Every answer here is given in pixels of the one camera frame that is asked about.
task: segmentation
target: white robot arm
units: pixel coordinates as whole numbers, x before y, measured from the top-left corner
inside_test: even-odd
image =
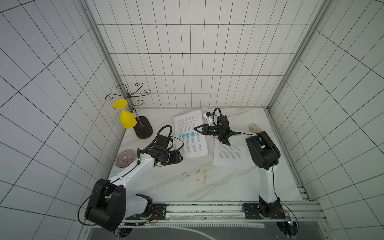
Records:
[[[167,127],[170,128],[168,136],[160,135],[160,132]],[[184,144],[172,151],[171,133],[170,125],[162,127],[148,147],[141,151],[137,150],[138,159],[109,180],[98,180],[89,197],[85,219],[114,231],[124,218],[136,214],[149,217],[152,212],[152,199],[132,192],[131,187],[146,171],[158,163],[165,166],[183,160],[179,151]]]
[[[217,110],[219,111],[217,124],[208,112],[204,117],[207,118],[209,124],[197,126],[195,131],[203,135],[216,136],[221,143],[226,145],[248,147],[253,162],[260,170],[259,214],[263,218],[270,218],[276,211],[282,209],[273,183],[273,171],[276,170],[276,165],[279,163],[280,151],[264,131],[252,135],[231,131],[227,116],[221,114],[220,108],[215,108],[213,116],[216,116]]]

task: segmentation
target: small beige object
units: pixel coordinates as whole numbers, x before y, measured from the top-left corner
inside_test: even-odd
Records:
[[[256,124],[252,123],[250,126],[249,126],[249,130],[251,130],[251,132],[253,133],[258,133],[258,132],[261,132],[262,129],[259,128]]]
[[[135,159],[135,154],[131,150],[124,150],[119,152],[116,156],[115,164],[118,167],[127,167]]]

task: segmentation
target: white marble surface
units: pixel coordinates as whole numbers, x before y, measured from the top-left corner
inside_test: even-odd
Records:
[[[136,149],[143,149],[153,140],[155,134],[164,125],[174,127],[174,117],[196,109],[140,109],[139,115],[146,116],[153,127],[153,134],[147,139],[139,139],[133,128],[127,129],[120,151],[130,149],[136,155]],[[250,132],[248,126],[255,123],[268,133],[274,143],[281,148],[273,134],[264,109],[222,109],[228,117],[231,130]],[[214,166],[214,139],[207,143],[209,155],[184,159],[179,164],[154,167],[146,172],[133,186],[137,193],[153,198],[155,202],[170,201],[258,201],[260,183],[258,167],[248,170]],[[202,184],[202,171],[207,169],[209,179]],[[122,168],[112,167],[110,176],[119,173]],[[275,174],[276,193],[285,201],[301,201],[300,193],[291,175],[289,166],[282,155]]]

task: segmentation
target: white tiled wall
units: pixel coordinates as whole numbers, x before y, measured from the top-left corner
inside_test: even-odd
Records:
[[[78,0],[0,11],[1,238],[77,239],[123,132],[104,99],[115,80]]]
[[[87,0],[145,107],[267,106],[320,0]]]
[[[384,235],[383,5],[334,1],[271,108],[337,240]]]

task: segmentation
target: paper sheet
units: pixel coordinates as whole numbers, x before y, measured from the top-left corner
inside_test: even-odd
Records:
[[[200,157],[208,155],[207,141],[204,135],[194,130],[194,127],[203,124],[201,110],[196,110],[181,116],[175,117],[176,136],[184,142],[184,147],[180,150],[183,158]],[[176,148],[181,146],[181,142],[176,142]]]
[[[254,167],[251,156],[246,147],[236,145],[225,145],[215,139],[214,165],[249,169]]]

